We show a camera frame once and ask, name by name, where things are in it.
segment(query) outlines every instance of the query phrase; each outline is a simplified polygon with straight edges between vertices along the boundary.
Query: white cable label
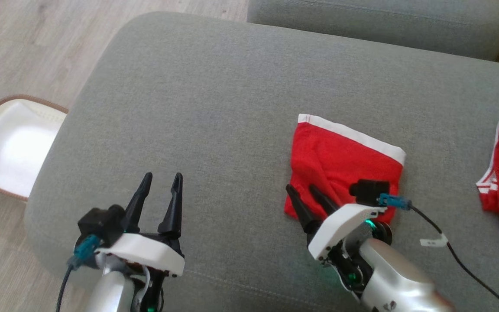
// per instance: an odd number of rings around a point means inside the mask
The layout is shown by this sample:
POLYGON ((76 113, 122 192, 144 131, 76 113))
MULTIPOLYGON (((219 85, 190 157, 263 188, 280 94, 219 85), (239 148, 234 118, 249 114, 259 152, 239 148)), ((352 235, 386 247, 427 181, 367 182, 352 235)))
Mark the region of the white cable label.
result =
POLYGON ((421 246, 425 247, 445 247, 448 239, 444 233, 440 234, 439 239, 420 239, 421 246))

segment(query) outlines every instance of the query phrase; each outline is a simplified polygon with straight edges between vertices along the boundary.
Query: white basket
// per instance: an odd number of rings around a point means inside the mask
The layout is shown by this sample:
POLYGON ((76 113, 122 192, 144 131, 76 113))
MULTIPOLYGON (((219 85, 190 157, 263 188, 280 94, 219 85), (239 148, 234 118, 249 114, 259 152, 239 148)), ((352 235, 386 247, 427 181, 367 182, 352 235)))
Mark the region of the white basket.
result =
POLYGON ((26 201, 67 116, 49 101, 15 95, 0 101, 0 192, 26 201))

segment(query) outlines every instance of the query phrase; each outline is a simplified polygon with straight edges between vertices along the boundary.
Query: gray cushion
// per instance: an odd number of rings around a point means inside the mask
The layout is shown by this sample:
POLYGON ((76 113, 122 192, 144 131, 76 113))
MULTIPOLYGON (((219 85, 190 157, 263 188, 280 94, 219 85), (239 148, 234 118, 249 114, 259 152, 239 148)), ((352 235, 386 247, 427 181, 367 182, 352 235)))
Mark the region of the gray cushion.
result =
MULTIPOLYGON (((101 57, 40 171, 24 217, 56 276, 92 207, 127 205, 154 173, 140 226, 154 231, 182 172, 185 275, 165 311, 355 311, 283 213, 298 113, 316 114, 408 154, 402 194, 435 220, 463 261, 499 291, 499 216, 481 210, 499 118, 499 64, 288 28, 151 13, 101 57)), ((461 310, 499 309, 414 213, 396 249, 461 310)), ((73 273, 89 287, 98 272, 73 273)))
POLYGON ((250 0, 248 22, 494 60, 499 0, 250 0))

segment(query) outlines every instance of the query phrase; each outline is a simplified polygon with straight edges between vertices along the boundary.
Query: green led light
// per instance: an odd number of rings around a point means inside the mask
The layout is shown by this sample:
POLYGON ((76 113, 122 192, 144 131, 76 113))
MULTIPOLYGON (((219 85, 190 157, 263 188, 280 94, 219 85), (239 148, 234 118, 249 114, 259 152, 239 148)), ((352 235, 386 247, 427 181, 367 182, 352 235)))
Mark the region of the green led light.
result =
POLYGON ((372 229, 376 229, 376 226, 375 224, 373 223, 373 221, 371 220, 365 220, 365 222, 372 228, 372 229))

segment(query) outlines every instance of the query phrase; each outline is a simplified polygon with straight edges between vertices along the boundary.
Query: gray ottoman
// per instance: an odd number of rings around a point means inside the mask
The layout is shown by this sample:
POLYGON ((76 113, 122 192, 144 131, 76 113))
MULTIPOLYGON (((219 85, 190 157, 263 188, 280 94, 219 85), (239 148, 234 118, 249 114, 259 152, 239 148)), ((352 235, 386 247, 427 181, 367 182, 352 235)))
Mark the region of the gray ottoman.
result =
POLYGON ((495 60, 499 0, 249 0, 250 23, 495 60))
MULTIPOLYGON (((61 277, 92 207, 127 205, 154 173, 140 227, 154 231, 184 174, 185 274, 165 281, 165 311, 358 311, 311 259, 283 213, 298 113, 401 146, 402 194, 434 219, 463 261, 499 291, 499 216, 481 211, 499 118, 499 64, 376 42, 152 13, 128 23, 65 119, 24 217, 39 260, 61 277)), ((396 249, 459 310, 499 310, 414 213, 396 249)), ((85 288, 100 272, 81 270, 85 288)))

